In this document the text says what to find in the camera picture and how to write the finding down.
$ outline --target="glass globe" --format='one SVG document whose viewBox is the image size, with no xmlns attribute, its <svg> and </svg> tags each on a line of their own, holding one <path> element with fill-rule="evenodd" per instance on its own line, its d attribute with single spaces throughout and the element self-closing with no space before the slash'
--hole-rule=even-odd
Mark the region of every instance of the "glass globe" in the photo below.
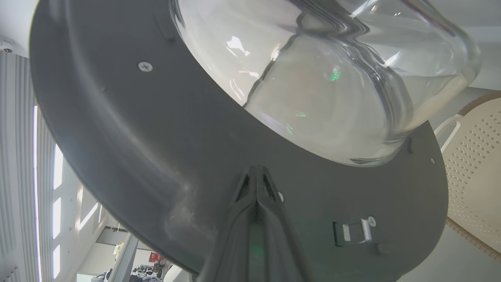
<svg viewBox="0 0 501 282">
<path fill-rule="evenodd" d="M 173 0 L 190 52 L 291 142 L 379 165 L 476 77 L 479 50 L 424 0 Z"/>
</svg>

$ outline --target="white chair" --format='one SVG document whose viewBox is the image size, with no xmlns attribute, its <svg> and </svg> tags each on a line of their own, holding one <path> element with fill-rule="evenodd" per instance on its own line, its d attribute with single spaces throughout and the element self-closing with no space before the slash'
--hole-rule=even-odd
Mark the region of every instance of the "white chair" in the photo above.
<svg viewBox="0 0 501 282">
<path fill-rule="evenodd" d="M 446 224 L 501 261 L 501 92 L 472 101 L 435 135 L 454 123 L 441 148 L 449 184 Z"/>
</svg>

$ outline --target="beige perforated panel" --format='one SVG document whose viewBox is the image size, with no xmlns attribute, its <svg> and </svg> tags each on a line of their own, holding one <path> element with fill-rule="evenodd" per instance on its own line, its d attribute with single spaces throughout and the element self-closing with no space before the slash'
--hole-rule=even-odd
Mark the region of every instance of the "beige perforated panel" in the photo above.
<svg viewBox="0 0 501 282">
<path fill-rule="evenodd" d="M 460 122 L 443 153 L 448 215 L 501 252 L 501 98 L 479 105 Z"/>
</svg>

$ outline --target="security camera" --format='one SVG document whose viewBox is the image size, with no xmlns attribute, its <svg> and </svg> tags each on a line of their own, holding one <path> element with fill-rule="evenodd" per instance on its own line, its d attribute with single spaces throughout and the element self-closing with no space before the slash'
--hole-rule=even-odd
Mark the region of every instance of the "security camera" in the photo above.
<svg viewBox="0 0 501 282">
<path fill-rule="evenodd" d="M 12 53 L 13 50 L 14 50 L 14 47 L 12 46 L 12 44 L 10 44 L 9 42 L 6 42 L 6 41 L 0 41 L 0 51 Z"/>
</svg>

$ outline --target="brown woven trim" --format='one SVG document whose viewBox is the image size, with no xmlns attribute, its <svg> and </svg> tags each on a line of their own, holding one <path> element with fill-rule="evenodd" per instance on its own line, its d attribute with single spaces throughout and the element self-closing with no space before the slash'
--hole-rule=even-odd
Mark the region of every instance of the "brown woven trim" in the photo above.
<svg viewBox="0 0 501 282">
<path fill-rule="evenodd" d="M 452 228 L 452 230 L 456 231 L 459 235 L 461 235 L 463 238 L 468 240 L 470 243 L 472 243 L 475 247 L 479 248 L 481 251 L 483 251 L 486 255 L 492 257 L 493 259 L 501 262 L 501 253 L 498 251 L 494 250 L 493 248 L 489 247 L 489 245 L 485 244 L 482 242 L 480 239 L 477 237 L 473 236 L 470 232 L 466 231 L 466 229 L 462 228 L 459 224 L 454 222 L 454 220 L 450 219 L 447 217 L 447 220 L 445 222 L 447 226 Z"/>
<path fill-rule="evenodd" d="M 464 116 L 467 113 L 469 113 L 471 110 L 476 108 L 477 106 L 479 106 L 485 102 L 488 102 L 488 101 L 491 101 L 494 99 L 498 99 L 498 98 L 501 98 L 501 91 L 496 91 L 496 92 L 484 95 L 482 97 L 479 97 L 479 98 L 471 101 L 468 105 L 464 106 L 461 110 L 459 110 L 459 112 L 457 112 L 457 114 Z"/>
</svg>

